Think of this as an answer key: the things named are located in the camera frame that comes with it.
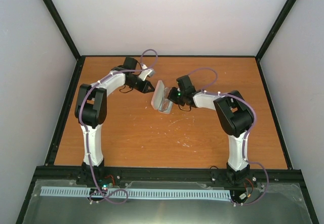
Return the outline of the brown transparent sunglasses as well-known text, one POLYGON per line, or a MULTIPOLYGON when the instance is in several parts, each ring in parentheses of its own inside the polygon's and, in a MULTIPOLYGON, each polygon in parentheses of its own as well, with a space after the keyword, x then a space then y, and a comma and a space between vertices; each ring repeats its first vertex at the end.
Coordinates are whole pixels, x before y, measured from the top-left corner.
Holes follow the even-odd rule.
POLYGON ((173 106, 173 102, 168 99, 168 95, 171 91, 171 88, 166 87, 164 89, 163 97, 161 100, 161 104, 159 107, 159 112, 164 113, 164 114, 170 114, 173 106))

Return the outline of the pink glasses case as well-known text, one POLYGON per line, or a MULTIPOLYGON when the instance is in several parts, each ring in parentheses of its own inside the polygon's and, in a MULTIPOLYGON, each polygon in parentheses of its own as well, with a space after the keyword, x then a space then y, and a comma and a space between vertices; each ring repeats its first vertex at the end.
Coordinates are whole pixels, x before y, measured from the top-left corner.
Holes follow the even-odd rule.
POLYGON ((161 104, 161 100, 162 100, 165 88, 166 88, 166 86, 165 86, 164 82, 162 80, 159 80, 157 82, 155 92, 153 93, 153 97, 151 100, 151 106, 154 110, 157 110, 158 112, 159 112, 159 107, 161 104))

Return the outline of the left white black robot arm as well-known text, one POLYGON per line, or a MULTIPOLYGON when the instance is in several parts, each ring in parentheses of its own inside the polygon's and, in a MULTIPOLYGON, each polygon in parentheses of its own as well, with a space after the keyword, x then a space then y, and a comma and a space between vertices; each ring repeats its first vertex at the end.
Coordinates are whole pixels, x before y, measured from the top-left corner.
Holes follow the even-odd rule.
POLYGON ((82 170, 95 185, 105 180, 104 156, 101 148, 101 130, 107 117, 107 97, 116 89, 128 86, 143 94, 155 91, 149 77, 154 75, 152 66, 126 57, 122 65, 116 66, 102 79, 92 84, 81 84, 75 106, 75 117, 81 126, 85 154, 82 170))

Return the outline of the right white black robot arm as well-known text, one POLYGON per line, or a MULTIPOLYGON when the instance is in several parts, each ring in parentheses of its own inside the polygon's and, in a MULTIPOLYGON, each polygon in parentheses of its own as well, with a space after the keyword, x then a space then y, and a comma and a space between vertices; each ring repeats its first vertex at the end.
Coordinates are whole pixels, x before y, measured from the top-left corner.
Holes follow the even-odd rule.
POLYGON ((188 75, 177 78, 168 100, 178 106, 206 108, 216 111, 223 131, 228 135, 229 158, 226 178, 231 185, 238 184, 250 171, 248 161, 248 138, 255 123, 256 114, 239 91, 212 93, 196 90, 188 75))

